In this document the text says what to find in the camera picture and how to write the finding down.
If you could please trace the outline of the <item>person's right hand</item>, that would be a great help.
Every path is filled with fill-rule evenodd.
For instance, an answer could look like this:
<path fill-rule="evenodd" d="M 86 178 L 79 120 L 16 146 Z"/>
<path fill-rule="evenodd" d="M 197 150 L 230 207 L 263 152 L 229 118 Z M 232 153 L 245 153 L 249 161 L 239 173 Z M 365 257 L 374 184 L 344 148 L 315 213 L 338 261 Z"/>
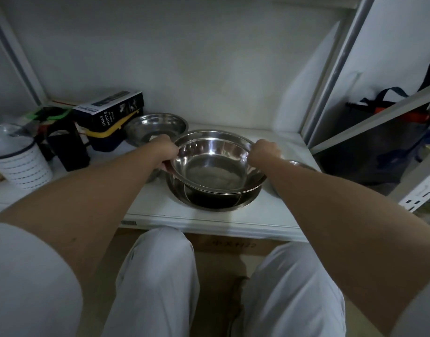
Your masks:
<path fill-rule="evenodd" d="M 260 169 L 267 165 L 271 160 L 281 158 L 281 150 L 275 142 L 266 139 L 259 139 L 259 157 L 247 157 L 250 166 Z"/>

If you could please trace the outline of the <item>person's left hand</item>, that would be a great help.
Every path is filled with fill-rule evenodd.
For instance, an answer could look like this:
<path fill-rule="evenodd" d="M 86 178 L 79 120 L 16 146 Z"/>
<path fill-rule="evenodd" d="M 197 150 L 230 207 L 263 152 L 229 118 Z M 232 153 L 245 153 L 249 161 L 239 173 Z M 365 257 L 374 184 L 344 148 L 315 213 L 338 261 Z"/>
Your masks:
<path fill-rule="evenodd" d="M 156 163 L 156 167 L 164 160 L 173 160 L 178 157 L 179 148 L 166 134 L 161 134 L 153 138 L 149 144 L 152 151 L 152 158 Z"/>

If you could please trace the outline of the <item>large steel bowl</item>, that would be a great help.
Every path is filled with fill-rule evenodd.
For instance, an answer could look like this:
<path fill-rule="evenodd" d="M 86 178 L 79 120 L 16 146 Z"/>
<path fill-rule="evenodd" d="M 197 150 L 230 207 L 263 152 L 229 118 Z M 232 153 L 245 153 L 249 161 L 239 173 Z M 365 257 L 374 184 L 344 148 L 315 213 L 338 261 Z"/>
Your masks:
<path fill-rule="evenodd" d="M 167 171 L 188 187 L 211 194 L 242 194 L 262 186 L 267 177 L 252 167 L 254 143 L 232 132 L 193 130 L 172 138 L 178 155 Z"/>
<path fill-rule="evenodd" d="M 175 176 L 165 176 L 167 186 L 172 194 L 183 204 L 194 209 L 210 212 L 230 212 L 251 204 L 260 194 L 262 187 L 242 194 L 204 193 L 186 186 Z"/>

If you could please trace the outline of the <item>person's right forearm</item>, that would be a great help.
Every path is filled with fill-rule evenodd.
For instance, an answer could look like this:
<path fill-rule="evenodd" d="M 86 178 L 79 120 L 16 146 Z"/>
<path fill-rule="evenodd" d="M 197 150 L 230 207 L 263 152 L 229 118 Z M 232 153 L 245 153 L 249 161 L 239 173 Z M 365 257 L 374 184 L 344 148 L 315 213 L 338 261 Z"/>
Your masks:
<path fill-rule="evenodd" d="M 356 183 L 263 157 L 265 172 L 341 291 L 391 336 L 430 284 L 430 226 Z"/>

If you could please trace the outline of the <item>person's left forearm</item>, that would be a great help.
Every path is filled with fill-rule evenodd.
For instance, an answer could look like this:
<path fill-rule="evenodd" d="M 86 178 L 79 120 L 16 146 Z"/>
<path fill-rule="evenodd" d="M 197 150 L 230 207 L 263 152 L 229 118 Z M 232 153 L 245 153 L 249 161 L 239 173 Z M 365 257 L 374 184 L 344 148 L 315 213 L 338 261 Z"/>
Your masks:
<path fill-rule="evenodd" d="M 81 293 L 154 169 L 147 143 L 26 195 L 0 212 L 0 223 L 21 228 L 52 247 L 70 266 Z"/>

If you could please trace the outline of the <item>shallow steel bowl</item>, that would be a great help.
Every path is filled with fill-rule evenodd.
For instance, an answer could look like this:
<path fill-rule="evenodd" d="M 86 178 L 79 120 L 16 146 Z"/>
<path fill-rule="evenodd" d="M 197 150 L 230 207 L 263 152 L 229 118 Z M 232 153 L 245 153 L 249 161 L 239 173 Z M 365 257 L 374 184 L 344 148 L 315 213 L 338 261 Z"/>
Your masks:
<path fill-rule="evenodd" d="M 136 117 L 124 127 L 126 143 L 140 147 L 159 135 L 171 139 L 188 131 L 188 122 L 175 114 L 153 113 Z"/>

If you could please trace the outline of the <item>black cardboard box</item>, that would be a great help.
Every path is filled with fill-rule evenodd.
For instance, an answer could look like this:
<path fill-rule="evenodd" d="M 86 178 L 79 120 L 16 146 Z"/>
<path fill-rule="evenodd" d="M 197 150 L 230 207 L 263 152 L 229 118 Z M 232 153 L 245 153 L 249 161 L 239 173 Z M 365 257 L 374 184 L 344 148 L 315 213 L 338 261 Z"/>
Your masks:
<path fill-rule="evenodd" d="M 143 114 L 141 91 L 119 91 L 73 107 L 77 124 L 92 132 L 105 132 L 122 119 Z"/>

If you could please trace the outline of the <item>black plastic container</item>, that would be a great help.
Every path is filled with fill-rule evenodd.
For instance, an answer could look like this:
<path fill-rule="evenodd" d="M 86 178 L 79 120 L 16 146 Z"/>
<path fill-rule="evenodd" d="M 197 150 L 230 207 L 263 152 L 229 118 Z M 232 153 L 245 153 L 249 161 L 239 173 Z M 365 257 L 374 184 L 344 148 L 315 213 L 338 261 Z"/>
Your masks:
<path fill-rule="evenodd" d="M 89 166 L 87 148 L 71 119 L 63 118 L 49 125 L 46 140 L 67 172 Z"/>

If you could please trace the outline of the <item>white metal shelving rack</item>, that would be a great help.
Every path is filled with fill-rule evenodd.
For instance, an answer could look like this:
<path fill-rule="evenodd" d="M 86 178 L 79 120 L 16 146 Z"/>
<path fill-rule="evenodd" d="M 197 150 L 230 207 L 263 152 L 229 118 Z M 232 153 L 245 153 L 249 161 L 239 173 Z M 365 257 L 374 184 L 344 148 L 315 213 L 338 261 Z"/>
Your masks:
<path fill-rule="evenodd" d="M 408 0 L 0 0 L 0 122 L 143 93 L 189 130 L 312 153 L 365 19 Z"/>

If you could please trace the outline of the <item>light grey trousers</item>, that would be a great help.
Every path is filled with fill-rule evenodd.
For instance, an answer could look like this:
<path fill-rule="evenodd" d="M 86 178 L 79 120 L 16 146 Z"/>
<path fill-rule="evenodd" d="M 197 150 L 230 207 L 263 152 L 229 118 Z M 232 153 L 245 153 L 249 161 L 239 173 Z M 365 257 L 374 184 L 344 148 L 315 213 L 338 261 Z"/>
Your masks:
<path fill-rule="evenodd" d="M 277 246 L 242 279 L 227 337 L 345 337 L 341 290 L 308 243 Z M 160 227 L 126 256 L 101 337 L 189 337 L 200 292 L 184 234 Z"/>

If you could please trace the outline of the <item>green plastic item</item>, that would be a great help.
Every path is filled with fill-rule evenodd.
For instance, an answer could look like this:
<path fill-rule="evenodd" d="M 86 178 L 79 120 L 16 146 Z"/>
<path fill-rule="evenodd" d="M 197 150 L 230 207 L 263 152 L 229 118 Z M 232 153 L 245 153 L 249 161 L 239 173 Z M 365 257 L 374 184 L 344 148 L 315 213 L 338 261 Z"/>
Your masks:
<path fill-rule="evenodd" d="M 39 123 L 55 122 L 67 117 L 70 112 L 72 112 L 71 107 L 41 106 L 35 111 L 25 115 L 25 118 Z"/>

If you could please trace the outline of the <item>white striped cup with lid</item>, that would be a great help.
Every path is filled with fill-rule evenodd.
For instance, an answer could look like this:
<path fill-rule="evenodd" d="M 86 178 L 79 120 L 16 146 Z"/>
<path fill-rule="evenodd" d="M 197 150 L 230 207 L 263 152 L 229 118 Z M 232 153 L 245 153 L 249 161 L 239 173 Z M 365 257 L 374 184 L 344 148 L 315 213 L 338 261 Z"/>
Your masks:
<path fill-rule="evenodd" d="M 29 191 L 53 179 L 32 134 L 16 124 L 0 124 L 0 174 L 14 186 Z"/>

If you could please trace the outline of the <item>orange item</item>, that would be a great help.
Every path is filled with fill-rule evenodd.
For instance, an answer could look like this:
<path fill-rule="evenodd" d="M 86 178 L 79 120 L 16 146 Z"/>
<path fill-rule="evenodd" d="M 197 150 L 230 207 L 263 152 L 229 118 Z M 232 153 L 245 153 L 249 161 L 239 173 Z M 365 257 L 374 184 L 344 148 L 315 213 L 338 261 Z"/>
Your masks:
<path fill-rule="evenodd" d="M 408 123 L 425 124 L 430 120 L 430 113 L 427 110 L 427 105 L 428 104 L 415 108 L 414 110 L 411 110 L 407 113 L 404 113 L 398 116 L 397 119 Z"/>

